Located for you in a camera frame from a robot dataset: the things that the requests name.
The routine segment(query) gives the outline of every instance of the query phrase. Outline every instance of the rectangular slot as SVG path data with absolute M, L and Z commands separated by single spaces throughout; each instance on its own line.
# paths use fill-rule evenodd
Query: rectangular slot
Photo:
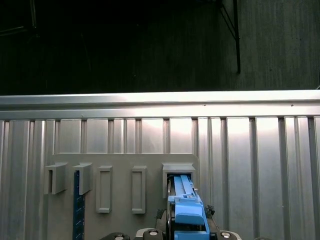
M 83 195 L 92 189 L 91 163 L 80 163 L 74 166 L 75 171 L 79 171 L 79 194 Z
M 132 213 L 146 213 L 146 166 L 132 168 Z
M 49 170 L 49 185 L 48 185 L 48 193 L 52 193 L 52 178 L 53 178 L 53 171 Z
M 67 163 L 59 162 L 45 167 L 44 194 L 58 194 L 67 189 L 66 185 Z
M 112 205 L 112 166 L 98 168 L 95 197 L 97 213 L 110 213 Z

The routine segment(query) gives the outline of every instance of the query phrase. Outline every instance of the metal panel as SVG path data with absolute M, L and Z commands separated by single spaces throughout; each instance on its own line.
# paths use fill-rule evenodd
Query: metal panel
M 320 238 L 319 91 L 0 96 L 0 116 L 0 239 L 69 227 L 48 219 L 71 196 L 43 195 L 59 153 L 193 153 L 221 228 Z
M 192 154 L 192 120 L 191 118 L 170 118 L 170 153 Z
M 106 154 L 108 152 L 108 120 L 88 119 L 86 121 L 86 152 Z
M 320 118 L 309 122 L 314 225 L 320 226 Z M 320 239 L 319 227 L 315 227 L 315 238 Z
M 3 150 L 4 150 L 4 142 L 5 140 L 5 122 L 0 121 L 0 193 L 1 193 L 1 173 L 2 173 L 2 161 L 3 161 Z
M 127 154 L 136 152 L 136 120 L 126 120 L 125 150 Z
M 29 121 L 9 123 L 1 185 L 1 239 L 24 239 L 29 155 Z
M 227 119 L 227 144 L 229 229 L 238 233 L 243 239 L 253 239 L 249 118 Z
M 258 236 L 285 239 L 278 118 L 256 119 Z
M 198 119 L 198 142 L 199 142 L 199 193 L 204 204 L 211 204 L 210 187 L 210 163 L 209 163 L 209 120 Z
M 125 153 L 125 120 L 115 119 L 113 121 L 113 153 Z
M 315 239 L 307 119 L 285 118 L 285 132 L 291 239 Z
M 80 153 L 81 120 L 61 120 L 58 129 L 58 153 Z
M 35 121 L 30 126 L 25 212 L 26 240 L 40 239 L 43 236 L 43 228 L 46 227 L 43 225 L 46 122 Z
M 228 176 L 225 175 L 226 169 L 224 169 L 227 159 L 223 151 L 223 129 L 222 121 L 220 118 L 210 119 L 210 135 L 211 135 L 211 159 L 210 159 L 210 179 L 211 179 L 211 204 L 215 207 L 215 222 L 223 229 L 227 226 L 225 222 L 228 220 L 229 213 L 226 209 L 229 207 L 228 203 L 224 199 L 224 185 Z
M 141 120 L 141 149 L 143 154 L 164 153 L 164 120 Z

